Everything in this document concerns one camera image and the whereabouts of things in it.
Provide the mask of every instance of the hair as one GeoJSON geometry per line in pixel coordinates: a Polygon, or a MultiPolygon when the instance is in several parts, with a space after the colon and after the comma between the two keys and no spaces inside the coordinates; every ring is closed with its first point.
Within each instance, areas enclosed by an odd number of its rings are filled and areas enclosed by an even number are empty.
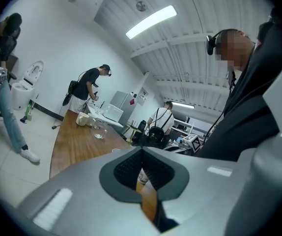
{"type": "Polygon", "coordinates": [[[165,102],[165,105],[168,105],[168,107],[169,107],[170,109],[172,109],[172,102],[171,102],[171,101],[165,102]]]}
{"type": "Polygon", "coordinates": [[[227,39],[229,31],[238,32],[237,29],[225,29],[221,31],[221,33],[217,36],[216,41],[215,41],[215,54],[217,55],[221,54],[222,39],[227,39]]]}
{"type": "Polygon", "coordinates": [[[101,65],[100,68],[105,69],[106,71],[110,71],[111,69],[110,66],[106,64],[101,65]]]}
{"type": "Polygon", "coordinates": [[[6,33],[6,35],[10,36],[20,27],[21,23],[22,23],[21,15],[19,13],[13,13],[7,19],[7,25],[4,28],[4,32],[6,33]]]}

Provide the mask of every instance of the sticker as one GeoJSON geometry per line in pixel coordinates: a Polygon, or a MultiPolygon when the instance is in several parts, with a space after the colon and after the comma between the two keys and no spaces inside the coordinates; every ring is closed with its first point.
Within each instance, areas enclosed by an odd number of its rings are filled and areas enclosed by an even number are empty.
{"type": "Polygon", "coordinates": [[[217,168],[215,166],[211,166],[207,169],[209,172],[212,172],[212,173],[215,173],[215,174],[218,174],[218,175],[222,175],[222,176],[225,176],[225,177],[229,177],[231,175],[231,173],[233,172],[233,170],[230,170],[230,169],[223,169],[223,168],[217,168]]]}

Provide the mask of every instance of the black bag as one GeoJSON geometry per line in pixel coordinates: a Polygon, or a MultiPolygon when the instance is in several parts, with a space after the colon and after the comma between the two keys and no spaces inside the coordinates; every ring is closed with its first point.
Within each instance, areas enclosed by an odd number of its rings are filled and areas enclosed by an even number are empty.
{"type": "Polygon", "coordinates": [[[171,115],[168,117],[168,119],[165,121],[165,123],[163,124],[162,127],[157,127],[156,126],[156,120],[157,120],[157,114],[159,112],[159,109],[157,109],[156,111],[156,118],[155,118],[155,124],[154,124],[154,127],[151,127],[150,130],[149,130],[149,134],[148,134],[148,137],[149,137],[149,140],[150,142],[153,142],[155,144],[157,143],[160,143],[162,141],[162,139],[164,138],[164,130],[163,130],[163,127],[166,125],[166,123],[168,122],[168,120],[170,119],[171,115]]]}
{"type": "Polygon", "coordinates": [[[74,90],[77,88],[79,81],[71,81],[68,87],[68,93],[73,94],[74,90]]]}
{"type": "Polygon", "coordinates": [[[65,106],[69,103],[74,90],[78,86],[78,83],[79,83],[79,81],[71,81],[70,82],[69,87],[68,87],[68,92],[67,92],[66,97],[64,98],[63,103],[62,103],[63,106],[65,106]]]}

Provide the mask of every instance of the fluorescent light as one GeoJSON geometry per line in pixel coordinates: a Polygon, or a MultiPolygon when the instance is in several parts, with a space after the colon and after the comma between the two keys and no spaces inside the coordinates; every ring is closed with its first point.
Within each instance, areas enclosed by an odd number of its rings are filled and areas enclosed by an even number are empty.
{"type": "Polygon", "coordinates": [[[185,107],[185,108],[195,108],[192,105],[181,104],[181,103],[178,103],[178,102],[173,102],[172,104],[175,105],[175,106],[180,106],[180,107],[185,107]]]}
{"type": "Polygon", "coordinates": [[[132,27],[131,30],[129,30],[126,35],[129,39],[132,39],[133,37],[137,36],[139,33],[143,32],[144,30],[150,28],[151,26],[167,19],[171,18],[173,16],[176,16],[177,12],[175,11],[174,7],[172,5],[169,5],[165,7],[164,9],[161,9],[152,15],[148,16],[146,19],[143,19],[140,23],[138,23],[136,26],[132,27]]]}

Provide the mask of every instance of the computer monitor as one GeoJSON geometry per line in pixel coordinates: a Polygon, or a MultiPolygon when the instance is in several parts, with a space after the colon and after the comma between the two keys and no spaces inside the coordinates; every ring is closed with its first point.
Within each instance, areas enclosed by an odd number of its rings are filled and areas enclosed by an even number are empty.
{"type": "Polygon", "coordinates": [[[169,133],[169,138],[172,140],[172,141],[176,141],[178,137],[180,137],[180,132],[178,131],[175,131],[175,130],[171,130],[170,133],[169,133]]]}

